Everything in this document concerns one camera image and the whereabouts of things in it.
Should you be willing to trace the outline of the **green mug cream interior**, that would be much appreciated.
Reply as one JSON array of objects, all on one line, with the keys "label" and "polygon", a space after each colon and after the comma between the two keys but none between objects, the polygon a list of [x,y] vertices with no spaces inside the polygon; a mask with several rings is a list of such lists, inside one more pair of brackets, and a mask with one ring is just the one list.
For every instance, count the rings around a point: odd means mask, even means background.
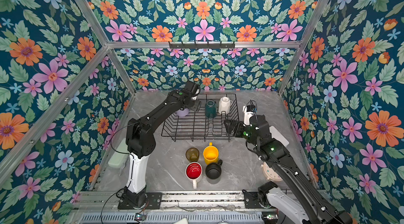
[{"label": "green mug cream interior", "polygon": [[214,100],[208,100],[205,104],[205,116],[209,119],[215,118],[217,115],[216,102]]}]

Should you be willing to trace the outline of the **lilac plastic cup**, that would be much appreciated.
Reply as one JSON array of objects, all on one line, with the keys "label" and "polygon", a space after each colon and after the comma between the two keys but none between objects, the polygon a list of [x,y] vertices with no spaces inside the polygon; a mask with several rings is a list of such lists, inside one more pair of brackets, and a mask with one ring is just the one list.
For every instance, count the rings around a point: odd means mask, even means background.
[{"label": "lilac plastic cup", "polygon": [[188,108],[183,108],[183,109],[179,109],[176,112],[176,115],[180,118],[185,117],[189,114],[189,109]]}]

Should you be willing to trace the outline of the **white ceramic mug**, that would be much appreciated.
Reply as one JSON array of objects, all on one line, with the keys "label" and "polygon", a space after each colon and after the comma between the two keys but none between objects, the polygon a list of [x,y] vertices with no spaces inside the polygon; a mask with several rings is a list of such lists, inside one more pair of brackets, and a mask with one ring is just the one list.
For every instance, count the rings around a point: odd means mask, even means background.
[{"label": "white ceramic mug", "polygon": [[221,115],[223,115],[223,114],[228,115],[230,112],[230,108],[231,108],[231,99],[227,96],[223,96],[219,100],[218,113]]}]

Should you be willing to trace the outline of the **yellow mug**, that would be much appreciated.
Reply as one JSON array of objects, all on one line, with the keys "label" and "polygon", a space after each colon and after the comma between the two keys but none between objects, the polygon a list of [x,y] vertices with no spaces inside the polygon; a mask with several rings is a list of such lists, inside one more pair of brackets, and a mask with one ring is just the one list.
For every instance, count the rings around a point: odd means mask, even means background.
[{"label": "yellow mug", "polygon": [[209,145],[203,151],[203,158],[206,165],[211,163],[217,163],[219,160],[219,151],[213,145],[213,143],[209,143]]}]

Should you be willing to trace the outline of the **black mug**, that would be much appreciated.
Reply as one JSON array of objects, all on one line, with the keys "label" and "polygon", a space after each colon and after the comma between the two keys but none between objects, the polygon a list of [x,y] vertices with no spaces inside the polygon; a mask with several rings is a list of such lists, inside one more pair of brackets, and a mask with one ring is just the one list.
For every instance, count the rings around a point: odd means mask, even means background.
[{"label": "black mug", "polygon": [[223,161],[219,160],[216,163],[210,163],[209,165],[207,165],[205,169],[206,177],[211,180],[219,179],[222,175],[222,164]]}]

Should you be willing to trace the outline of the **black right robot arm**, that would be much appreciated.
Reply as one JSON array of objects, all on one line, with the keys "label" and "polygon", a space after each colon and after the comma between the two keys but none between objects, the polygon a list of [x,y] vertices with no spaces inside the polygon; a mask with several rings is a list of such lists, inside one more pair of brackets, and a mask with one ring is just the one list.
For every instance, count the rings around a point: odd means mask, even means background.
[{"label": "black right robot arm", "polygon": [[293,224],[351,224],[351,216],[337,210],[306,178],[287,149],[288,140],[270,126],[264,115],[253,115],[248,123],[227,119],[227,133],[244,138],[252,145],[251,152],[276,172],[294,195],[287,196],[275,184],[265,191],[264,198]]}]

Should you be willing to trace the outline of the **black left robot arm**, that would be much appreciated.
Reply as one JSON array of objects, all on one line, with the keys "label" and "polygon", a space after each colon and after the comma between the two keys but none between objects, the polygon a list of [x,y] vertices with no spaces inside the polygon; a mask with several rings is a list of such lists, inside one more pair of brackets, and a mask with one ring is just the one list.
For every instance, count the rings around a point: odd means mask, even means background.
[{"label": "black left robot arm", "polygon": [[165,100],[151,112],[139,119],[131,119],[127,125],[126,145],[129,152],[129,174],[123,189],[122,202],[124,207],[140,209],[147,201],[146,169],[149,155],[156,147],[154,132],[172,114],[181,109],[198,111],[201,102],[196,99],[201,88],[192,81],[185,87],[171,91]]}]

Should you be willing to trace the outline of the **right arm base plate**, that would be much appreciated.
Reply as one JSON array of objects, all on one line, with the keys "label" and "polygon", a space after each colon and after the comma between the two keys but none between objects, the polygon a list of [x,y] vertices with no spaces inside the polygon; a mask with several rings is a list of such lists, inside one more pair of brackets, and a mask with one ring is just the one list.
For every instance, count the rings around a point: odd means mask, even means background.
[{"label": "right arm base plate", "polygon": [[273,206],[267,199],[264,199],[263,194],[258,191],[242,190],[244,196],[244,205],[246,209],[270,209]]}]

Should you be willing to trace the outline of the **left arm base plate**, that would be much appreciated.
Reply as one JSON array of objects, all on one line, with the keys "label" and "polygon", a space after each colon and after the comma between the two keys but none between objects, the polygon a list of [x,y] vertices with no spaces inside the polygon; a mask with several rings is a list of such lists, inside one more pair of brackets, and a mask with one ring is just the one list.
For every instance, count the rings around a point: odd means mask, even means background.
[{"label": "left arm base plate", "polygon": [[119,210],[156,210],[162,203],[161,192],[146,192],[141,194],[123,193],[118,204]]}]

